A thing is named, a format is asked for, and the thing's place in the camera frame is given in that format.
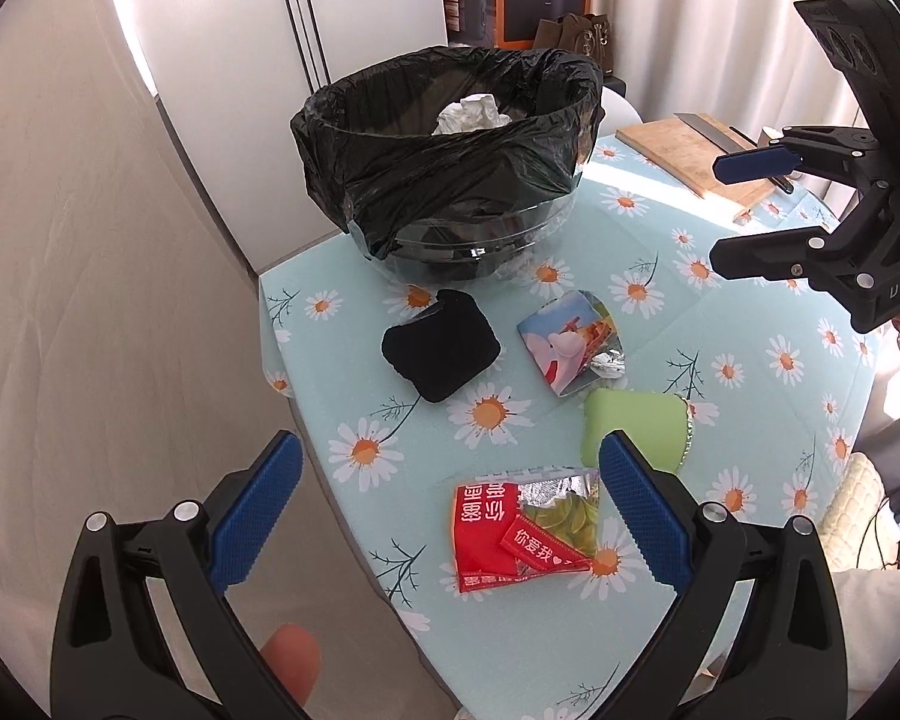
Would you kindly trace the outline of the wooden cutting board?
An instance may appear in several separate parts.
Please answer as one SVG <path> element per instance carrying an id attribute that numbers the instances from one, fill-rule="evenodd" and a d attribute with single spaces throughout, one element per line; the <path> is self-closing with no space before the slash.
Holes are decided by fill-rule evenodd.
<path id="1" fill-rule="evenodd" d="M 676 117 L 618 128 L 616 138 L 676 177 L 701 199 L 720 197 L 751 210 L 775 190 L 766 179 L 733 185 L 717 181 L 712 163 L 722 151 Z"/>

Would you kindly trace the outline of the black suitcase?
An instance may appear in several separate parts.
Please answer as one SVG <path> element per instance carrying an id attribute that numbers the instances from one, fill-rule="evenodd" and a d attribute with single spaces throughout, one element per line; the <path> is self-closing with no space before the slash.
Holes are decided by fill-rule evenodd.
<path id="1" fill-rule="evenodd" d="M 603 86 L 613 93 L 619 94 L 621 98 L 624 98 L 624 96 L 626 96 L 626 91 L 628 91 L 626 82 L 624 82 L 622 78 L 617 78 L 617 76 L 612 73 L 606 73 L 605 78 L 603 78 Z"/>

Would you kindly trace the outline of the pink blue snack wrapper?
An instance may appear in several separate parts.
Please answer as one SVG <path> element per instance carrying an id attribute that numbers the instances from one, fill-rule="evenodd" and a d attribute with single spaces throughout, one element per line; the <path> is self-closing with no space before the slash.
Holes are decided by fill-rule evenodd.
<path id="1" fill-rule="evenodd" d="M 626 353 L 616 322 L 595 294 L 583 289 L 551 299 L 517 325 L 544 382 L 556 397 L 613 387 L 626 377 Z"/>

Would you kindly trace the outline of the red snack wrapper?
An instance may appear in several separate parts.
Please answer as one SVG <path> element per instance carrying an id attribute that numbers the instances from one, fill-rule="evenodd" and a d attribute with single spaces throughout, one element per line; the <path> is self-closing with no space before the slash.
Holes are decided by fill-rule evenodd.
<path id="1" fill-rule="evenodd" d="M 600 481 L 592 468 L 488 476 L 453 493 L 457 589 L 484 592 L 532 578 L 582 574 L 598 551 Z"/>

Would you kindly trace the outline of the clear plastic trash bin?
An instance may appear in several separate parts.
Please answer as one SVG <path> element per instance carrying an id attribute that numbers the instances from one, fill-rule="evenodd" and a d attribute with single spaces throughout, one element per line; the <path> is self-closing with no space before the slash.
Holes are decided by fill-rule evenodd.
<path id="1" fill-rule="evenodd" d="M 583 166 L 492 160 L 390 169 L 343 193 L 352 242 L 383 273 L 468 283 L 507 270 L 552 238 L 574 210 Z"/>

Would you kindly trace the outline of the white curtain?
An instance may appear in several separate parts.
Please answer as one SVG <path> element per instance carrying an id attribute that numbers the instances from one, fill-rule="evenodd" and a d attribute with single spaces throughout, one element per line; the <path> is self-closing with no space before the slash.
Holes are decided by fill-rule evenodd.
<path id="1" fill-rule="evenodd" d="M 750 137 L 859 125 L 854 94 L 793 8 L 798 0 L 592 0 L 613 28 L 613 70 L 645 121 L 709 114 Z"/>

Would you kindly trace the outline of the brown handbag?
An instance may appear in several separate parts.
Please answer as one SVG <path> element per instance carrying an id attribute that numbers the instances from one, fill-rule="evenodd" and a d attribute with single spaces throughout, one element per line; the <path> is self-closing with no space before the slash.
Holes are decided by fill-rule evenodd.
<path id="1" fill-rule="evenodd" d="M 541 20 L 533 49 L 559 49 L 589 57 L 605 75 L 613 71 L 613 46 L 608 16 L 567 13 L 557 20 Z"/>

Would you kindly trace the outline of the kitchen cleaver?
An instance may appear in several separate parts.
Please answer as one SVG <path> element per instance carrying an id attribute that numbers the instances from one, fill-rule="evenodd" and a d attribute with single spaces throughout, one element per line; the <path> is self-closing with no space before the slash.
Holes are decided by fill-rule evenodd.
<path id="1" fill-rule="evenodd" d="M 717 146 L 717 148 L 721 149 L 725 154 L 741 153 L 741 151 L 745 149 L 738 140 L 731 138 L 730 135 L 727 135 L 723 130 L 720 130 L 720 128 L 711 124 L 709 121 L 706 121 L 706 119 L 702 119 L 699 114 L 676 112 L 676 119 L 683 122 L 683 124 L 686 124 L 688 127 L 691 127 L 694 132 L 702 135 L 702 137 L 706 138 L 707 142 Z M 793 184 L 787 177 L 770 177 L 770 182 L 784 193 L 793 192 Z"/>

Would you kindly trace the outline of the white chair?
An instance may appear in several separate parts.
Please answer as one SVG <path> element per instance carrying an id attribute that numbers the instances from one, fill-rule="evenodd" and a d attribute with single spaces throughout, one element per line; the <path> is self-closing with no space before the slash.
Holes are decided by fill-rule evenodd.
<path id="1" fill-rule="evenodd" d="M 600 137 L 614 135 L 620 128 L 632 127 L 644 122 L 628 99 L 607 86 L 601 88 L 601 109 L 603 109 L 603 119 L 601 119 L 598 129 Z"/>

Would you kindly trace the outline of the green sponge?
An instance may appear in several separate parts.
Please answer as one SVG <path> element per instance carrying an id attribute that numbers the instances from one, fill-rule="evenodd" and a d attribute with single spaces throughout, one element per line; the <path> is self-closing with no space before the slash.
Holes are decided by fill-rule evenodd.
<path id="1" fill-rule="evenodd" d="M 691 448 L 691 408 L 673 394 L 593 390 L 583 402 L 583 465 L 598 465 L 600 444 L 614 431 L 626 434 L 655 470 L 678 473 Z"/>

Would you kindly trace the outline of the crumpled white tissue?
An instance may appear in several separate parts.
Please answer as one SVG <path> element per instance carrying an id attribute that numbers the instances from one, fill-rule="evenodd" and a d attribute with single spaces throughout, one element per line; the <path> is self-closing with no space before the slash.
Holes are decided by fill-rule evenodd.
<path id="1" fill-rule="evenodd" d="M 489 93 L 468 94 L 445 106 L 437 114 L 434 135 L 458 135 L 488 128 L 505 127 L 512 117 L 499 109 L 497 99 Z"/>

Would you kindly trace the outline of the black cloth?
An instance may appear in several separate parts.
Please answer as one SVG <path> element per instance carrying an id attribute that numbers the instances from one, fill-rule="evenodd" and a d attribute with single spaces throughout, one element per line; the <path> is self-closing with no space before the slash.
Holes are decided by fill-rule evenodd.
<path id="1" fill-rule="evenodd" d="M 471 294 L 441 289 L 434 304 L 383 333 L 382 355 L 419 397 L 440 403 L 497 361 L 500 341 Z"/>

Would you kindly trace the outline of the daisy print tablecloth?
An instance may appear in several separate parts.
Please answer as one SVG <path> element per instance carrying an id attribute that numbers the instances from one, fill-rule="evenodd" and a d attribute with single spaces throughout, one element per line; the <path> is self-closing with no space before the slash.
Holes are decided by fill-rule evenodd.
<path id="1" fill-rule="evenodd" d="M 577 465 L 585 398 L 549 390 L 518 327 L 564 294 L 595 294 L 626 371 L 613 394 L 688 408 L 679 473 L 751 522 L 820 517 L 847 470 L 893 333 L 855 332 L 801 281 L 728 281 L 709 252 L 730 212 L 616 140 L 585 169 L 559 231 L 471 284 L 499 359 L 458 394 L 421 400 L 380 349 L 436 291 L 368 263 L 344 236 L 261 280 L 265 371 L 289 392 L 318 468 L 380 592 L 450 694 L 479 718 L 587 717 L 673 595 L 653 580 L 611 505 L 593 569 L 464 593 L 453 491 L 482 476 Z"/>

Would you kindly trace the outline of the black trash bag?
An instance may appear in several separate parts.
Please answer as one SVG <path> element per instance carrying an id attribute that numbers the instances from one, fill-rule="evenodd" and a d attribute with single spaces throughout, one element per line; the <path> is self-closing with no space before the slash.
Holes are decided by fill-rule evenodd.
<path id="1" fill-rule="evenodd" d="M 436 46 L 398 55 L 323 86 L 290 121 L 313 203 L 344 229 L 343 193 L 400 167 L 492 160 L 572 169 L 592 156 L 603 119 L 603 73 L 559 49 Z M 434 135 L 437 114 L 489 93 L 505 127 Z"/>

